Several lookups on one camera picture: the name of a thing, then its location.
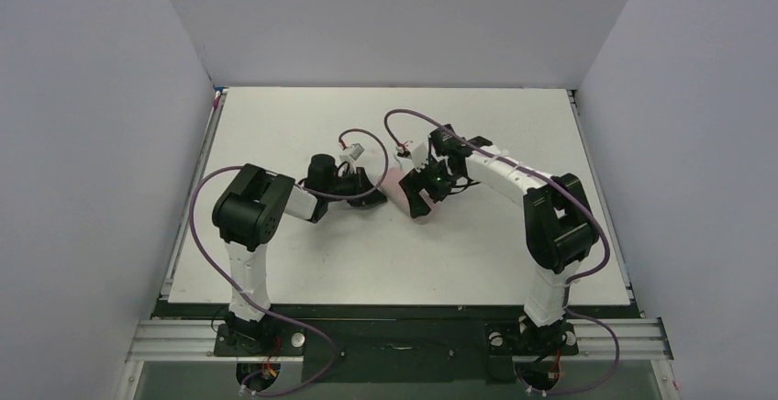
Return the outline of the pink umbrella case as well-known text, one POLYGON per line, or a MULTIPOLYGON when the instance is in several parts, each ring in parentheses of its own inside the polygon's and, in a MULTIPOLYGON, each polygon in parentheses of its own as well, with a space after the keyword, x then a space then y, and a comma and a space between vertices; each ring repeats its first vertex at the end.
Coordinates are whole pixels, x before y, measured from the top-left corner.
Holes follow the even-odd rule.
POLYGON ((400 168, 390 168, 382 182, 382 185, 380 186, 381 192, 384 193, 399 210, 403 211, 414 222, 418 224, 425 224, 433 216, 435 213, 435 207, 440 202, 440 199, 433 195, 433 180, 429 175, 423 173, 425 177, 424 191, 426 191, 435 202, 435 207, 433 208, 431 215, 423 219, 413 219, 409 215, 408 197, 410 194, 405 194, 398 184, 398 182, 405 176, 406 173, 407 172, 401 170, 400 168))

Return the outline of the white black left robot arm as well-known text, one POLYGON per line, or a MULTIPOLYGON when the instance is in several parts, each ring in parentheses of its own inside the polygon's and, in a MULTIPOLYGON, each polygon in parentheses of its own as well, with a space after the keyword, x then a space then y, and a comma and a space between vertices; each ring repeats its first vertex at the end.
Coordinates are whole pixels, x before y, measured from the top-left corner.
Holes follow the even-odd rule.
POLYGON ((340 167, 334 157, 316 154, 300 184, 286 175, 246 164, 217 199, 212 223, 227 247, 232 287, 226 316, 228 333, 244 340, 251 350, 265 350, 277 330, 269 314, 267 250, 282 217, 316 224, 329 205, 339 201, 367 209, 386 203, 388 198, 375 188, 362 167, 349 161, 340 167))

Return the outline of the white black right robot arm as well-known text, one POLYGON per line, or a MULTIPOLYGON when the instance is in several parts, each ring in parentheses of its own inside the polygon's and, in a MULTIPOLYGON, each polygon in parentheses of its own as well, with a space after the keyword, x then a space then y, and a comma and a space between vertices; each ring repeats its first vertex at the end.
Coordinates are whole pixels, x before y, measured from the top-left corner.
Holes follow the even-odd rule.
POLYGON ((485 185, 523 210, 528 253, 536 263, 518 343, 530 355, 571 346, 565 330, 569 279, 600 239, 580 180, 573 174, 532 172, 481 136, 461 142, 450 126, 431 132, 427 142, 408 141, 397 155, 411 161, 398 173, 391 197, 415 221, 466 186, 485 185))

